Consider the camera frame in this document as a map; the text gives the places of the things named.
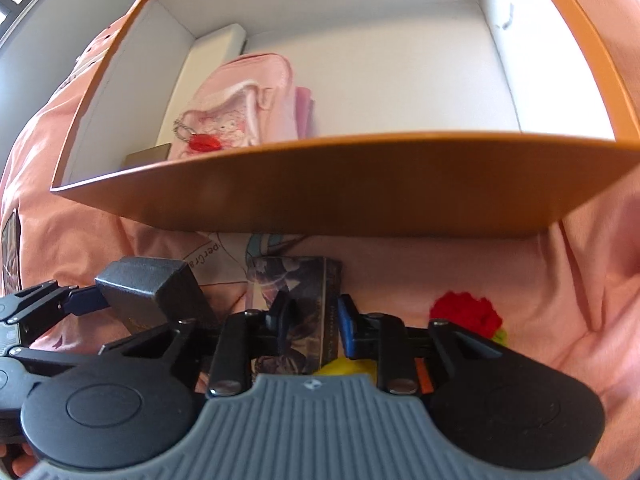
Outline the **left human hand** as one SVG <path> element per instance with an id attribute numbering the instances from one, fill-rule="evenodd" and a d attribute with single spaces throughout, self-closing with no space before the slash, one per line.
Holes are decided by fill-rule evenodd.
<path id="1" fill-rule="evenodd" d="M 38 460 L 27 443 L 0 445 L 1 465 L 12 478 L 22 478 L 34 468 Z"/>

